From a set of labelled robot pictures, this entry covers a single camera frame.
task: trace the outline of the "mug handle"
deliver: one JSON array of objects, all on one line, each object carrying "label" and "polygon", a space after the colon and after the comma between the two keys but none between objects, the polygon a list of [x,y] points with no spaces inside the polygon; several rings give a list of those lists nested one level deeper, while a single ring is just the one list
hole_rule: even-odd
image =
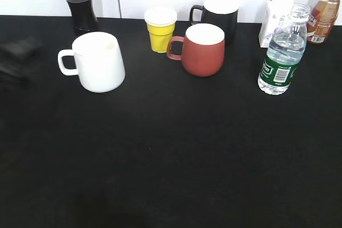
[{"label": "mug handle", "polygon": [[179,37],[179,36],[172,37],[170,42],[169,42],[169,44],[167,45],[166,55],[171,60],[180,61],[180,60],[182,60],[182,55],[179,56],[178,54],[171,53],[172,43],[175,42],[175,41],[184,43],[184,37]]},{"label": "mug handle", "polygon": [[74,56],[74,50],[61,50],[58,53],[58,66],[59,66],[60,71],[66,76],[77,75],[79,73],[79,71],[77,69],[67,69],[64,67],[63,60],[62,60],[62,58],[64,56],[72,56],[73,57]]},{"label": "mug handle", "polygon": [[190,10],[190,22],[191,22],[192,25],[200,23],[200,21],[194,21],[193,20],[193,11],[194,11],[194,9],[198,9],[198,10],[203,11],[203,6],[202,5],[193,5],[192,6],[192,8]]}]

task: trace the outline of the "cup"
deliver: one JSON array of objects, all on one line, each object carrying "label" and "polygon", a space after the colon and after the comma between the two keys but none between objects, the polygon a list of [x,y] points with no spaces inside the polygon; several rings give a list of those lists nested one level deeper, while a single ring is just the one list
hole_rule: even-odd
[{"label": "cup", "polygon": [[[64,56],[74,57],[75,69],[64,67]],[[111,91],[125,79],[118,40],[105,32],[87,33],[75,39],[72,50],[58,53],[58,65],[64,75],[78,75],[82,86],[95,93]]]},{"label": "cup", "polygon": [[[183,42],[180,56],[171,53],[175,41]],[[208,23],[192,25],[186,30],[185,37],[175,36],[170,40],[167,57],[182,61],[185,70],[194,76],[214,75],[223,65],[224,32]]]},{"label": "cup", "polygon": [[193,11],[202,10],[201,21],[220,27],[225,34],[226,45],[230,44],[235,36],[238,3],[234,0],[205,0],[204,5],[194,5],[190,10],[191,24],[197,24],[193,20]]},{"label": "cup", "polygon": [[168,7],[156,7],[145,12],[145,21],[150,33],[151,48],[157,53],[166,53],[177,20],[177,12]]}]

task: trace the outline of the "bottle label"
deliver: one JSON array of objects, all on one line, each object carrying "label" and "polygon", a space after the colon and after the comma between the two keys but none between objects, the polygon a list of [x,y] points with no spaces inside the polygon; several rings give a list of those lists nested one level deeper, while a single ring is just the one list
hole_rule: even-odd
[{"label": "bottle label", "polygon": [[262,64],[260,77],[269,85],[285,87],[290,84],[291,78],[294,76],[294,71],[297,69],[297,66],[298,64],[279,64],[266,56]]},{"label": "bottle label", "polygon": [[329,36],[338,15],[340,0],[320,0],[309,17],[308,41],[323,43]]}]

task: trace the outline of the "brown bottle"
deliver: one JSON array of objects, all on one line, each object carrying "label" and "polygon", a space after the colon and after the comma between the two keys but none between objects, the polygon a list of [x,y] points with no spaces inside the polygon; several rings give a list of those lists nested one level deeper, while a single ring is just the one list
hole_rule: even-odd
[{"label": "brown bottle", "polygon": [[308,42],[322,44],[337,19],[340,0],[320,0],[312,10],[307,25]]}]

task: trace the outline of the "black tablecloth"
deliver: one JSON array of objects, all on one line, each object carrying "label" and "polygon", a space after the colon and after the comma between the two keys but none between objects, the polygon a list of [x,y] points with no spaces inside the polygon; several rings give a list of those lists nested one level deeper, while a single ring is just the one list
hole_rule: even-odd
[{"label": "black tablecloth", "polygon": [[258,24],[199,78],[152,52],[143,20],[99,23],[126,68],[102,94],[59,71],[70,18],[0,17],[0,42],[45,45],[34,84],[0,95],[1,228],[342,227],[342,27],[269,96]]}]

